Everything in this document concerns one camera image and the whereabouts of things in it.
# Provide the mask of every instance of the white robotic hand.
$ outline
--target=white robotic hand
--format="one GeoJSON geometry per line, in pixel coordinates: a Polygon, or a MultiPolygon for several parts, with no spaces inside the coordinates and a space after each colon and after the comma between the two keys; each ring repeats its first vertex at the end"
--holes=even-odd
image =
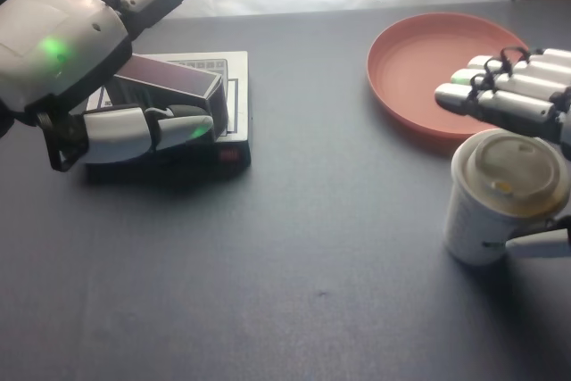
{"type": "MultiPolygon", "coordinates": [[[[480,55],[435,97],[447,111],[558,144],[571,160],[571,52],[509,47],[499,57],[480,55]],[[521,53],[518,62],[509,61],[510,50],[521,53]]],[[[571,257],[571,216],[509,240],[506,251],[517,258],[571,257]]]]}
{"type": "Polygon", "coordinates": [[[120,162],[204,134],[194,106],[70,114],[131,57],[131,41],[183,0],[7,0],[0,5],[0,137],[15,120],[43,129],[50,162],[120,162]]]}

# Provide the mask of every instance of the round plate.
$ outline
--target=round plate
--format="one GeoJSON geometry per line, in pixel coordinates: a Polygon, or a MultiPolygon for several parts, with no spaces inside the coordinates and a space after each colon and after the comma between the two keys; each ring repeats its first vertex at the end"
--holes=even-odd
{"type": "Polygon", "coordinates": [[[368,53],[368,81],[399,121],[424,134],[465,139],[493,128],[445,111],[434,91],[477,55],[498,55],[525,44],[497,24],[461,13],[428,13],[389,27],[368,53]]]}

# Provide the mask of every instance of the white paper cup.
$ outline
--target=white paper cup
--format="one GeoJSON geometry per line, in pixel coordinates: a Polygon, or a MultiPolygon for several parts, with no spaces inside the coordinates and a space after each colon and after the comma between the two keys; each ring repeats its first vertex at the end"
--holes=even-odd
{"type": "Polygon", "coordinates": [[[569,199],[563,158],[538,138],[501,129],[464,142],[452,158],[451,172],[445,243],[470,265],[497,261],[518,230],[551,218],[569,199]]]}

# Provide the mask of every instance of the gray table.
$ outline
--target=gray table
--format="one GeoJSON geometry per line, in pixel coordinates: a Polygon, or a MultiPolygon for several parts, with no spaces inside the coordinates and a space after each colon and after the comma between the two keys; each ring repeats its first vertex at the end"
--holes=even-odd
{"type": "Polygon", "coordinates": [[[449,159],[403,138],[368,91],[375,36],[441,10],[571,49],[571,2],[166,20],[137,52],[250,53],[245,174],[89,185],[14,127],[0,141],[0,379],[570,379],[571,264],[455,263],[449,159]]]}

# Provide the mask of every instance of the table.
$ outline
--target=table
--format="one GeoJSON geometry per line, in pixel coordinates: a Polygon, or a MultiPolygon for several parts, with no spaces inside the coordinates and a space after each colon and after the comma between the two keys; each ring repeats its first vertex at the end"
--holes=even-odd
{"type": "Polygon", "coordinates": [[[450,159],[369,93],[375,36],[430,11],[571,49],[569,1],[165,20],[136,52],[249,52],[244,174],[93,185],[51,171],[39,130],[15,126],[0,141],[0,379],[568,380],[571,264],[450,258],[450,159]]]}

